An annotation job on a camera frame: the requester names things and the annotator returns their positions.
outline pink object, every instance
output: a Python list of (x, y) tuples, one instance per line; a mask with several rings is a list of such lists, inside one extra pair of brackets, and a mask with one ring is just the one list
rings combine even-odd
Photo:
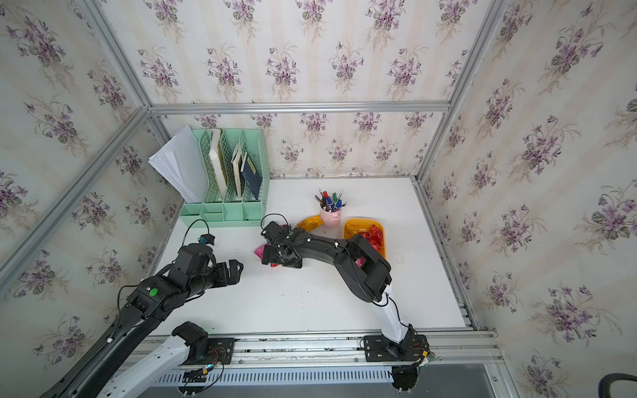
[(265, 247), (266, 245), (261, 245), (254, 251), (258, 258), (263, 259), (263, 250), (265, 249)]
[(341, 225), (341, 211), (329, 212), (321, 209), (320, 219), (323, 220), (323, 226), (325, 228), (335, 228)]

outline book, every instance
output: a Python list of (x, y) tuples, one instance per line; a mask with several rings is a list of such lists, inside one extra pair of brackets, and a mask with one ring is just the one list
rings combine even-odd
[(257, 168), (254, 167), (254, 163), (252, 159), (250, 159), (249, 154), (243, 154), (243, 165), (241, 165), (241, 175), (245, 179), (246, 184), (250, 187), (250, 191), (254, 195), (254, 199), (259, 199), (259, 190), (261, 189), (262, 178), (257, 171)]
[(241, 149), (240, 144), (237, 143), (237, 146), (234, 147), (233, 159), (232, 159), (233, 171), (234, 171), (234, 186), (236, 187), (237, 196), (241, 196), (241, 175), (239, 172), (239, 168), (240, 168), (239, 163), (241, 162), (242, 156), (243, 156), (243, 150)]
[(220, 147), (219, 147), (220, 138), (221, 138), (221, 130), (212, 129), (212, 139), (210, 140), (210, 151), (208, 152), (208, 157), (210, 158), (212, 171), (215, 174), (215, 179), (217, 180), (219, 195), (223, 199), (225, 197), (225, 190), (227, 189), (227, 185), (225, 182), (224, 167), (221, 162), (221, 157), (219, 156), (219, 154), (221, 153)]

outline vent grille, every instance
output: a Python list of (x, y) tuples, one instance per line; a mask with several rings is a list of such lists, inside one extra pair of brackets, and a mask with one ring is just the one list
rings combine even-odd
[[(153, 387), (181, 385), (184, 370), (173, 370), (160, 377)], [(221, 370), (208, 374), (206, 383), (188, 383), (190, 386), (205, 386), (215, 381)], [(391, 367), (313, 367), (277, 369), (226, 369), (216, 385), (307, 385), (347, 383), (392, 383)]]

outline orange tray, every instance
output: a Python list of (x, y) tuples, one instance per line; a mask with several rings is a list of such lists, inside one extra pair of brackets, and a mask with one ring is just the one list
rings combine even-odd
[(372, 220), (371, 218), (350, 218), (343, 226), (343, 239), (349, 239), (361, 232), (369, 232), (374, 225), (383, 232), (383, 242), (379, 253), (387, 260), (387, 256), (385, 255), (385, 229), (383, 228), (383, 224), (376, 220)]

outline mounting plate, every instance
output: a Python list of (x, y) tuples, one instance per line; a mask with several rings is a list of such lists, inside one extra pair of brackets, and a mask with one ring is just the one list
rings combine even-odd
[(389, 355), (389, 352), (383, 347), (381, 335), (364, 336), (362, 342), (365, 349), (366, 362), (402, 362), (417, 361), (422, 357), (422, 350), (429, 351), (429, 343), (425, 336), (414, 335), (409, 344), (409, 348), (401, 360), (396, 360)]

